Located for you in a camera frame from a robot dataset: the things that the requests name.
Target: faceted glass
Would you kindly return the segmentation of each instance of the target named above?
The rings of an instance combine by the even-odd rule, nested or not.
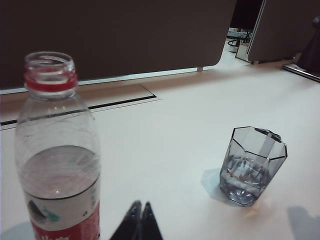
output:
[[[234,128],[220,171],[220,188],[230,200],[252,206],[287,156],[278,134],[252,126]]]

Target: red label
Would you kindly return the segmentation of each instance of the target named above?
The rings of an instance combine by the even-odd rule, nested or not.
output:
[[[36,240],[97,240],[100,236],[99,204],[84,221],[57,231],[47,231],[31,221]]]

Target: clear drinking glass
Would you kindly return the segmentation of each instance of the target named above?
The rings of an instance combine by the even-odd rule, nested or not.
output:
[[[230,200],[252,206],[287,156],[278,134],[252,126],[234,128],[220,171],[220,188]]]

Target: bottle opening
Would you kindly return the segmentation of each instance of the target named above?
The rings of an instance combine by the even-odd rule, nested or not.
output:
[[[34,52],[25,57],[25,86],[42,92],[61,92],[77,86],[71,56],[54,51]]]

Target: black object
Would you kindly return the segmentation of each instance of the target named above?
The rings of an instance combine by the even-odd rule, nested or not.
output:
[[[312,23],[315,34],[303,50],[297,65],[308,71],[320,73],[320,16],[317,16]]]
[[[237,0],[230,28],[253,30],[263,0]]]
[[[150,202],[141,219],[141,202],[135,201],[110,240],[163,240]]]
[[[141,202],[135,201],[110,240],[139,240]]]
[[[163,240],[150,202],[145,204],[141,225],[143,240]]]

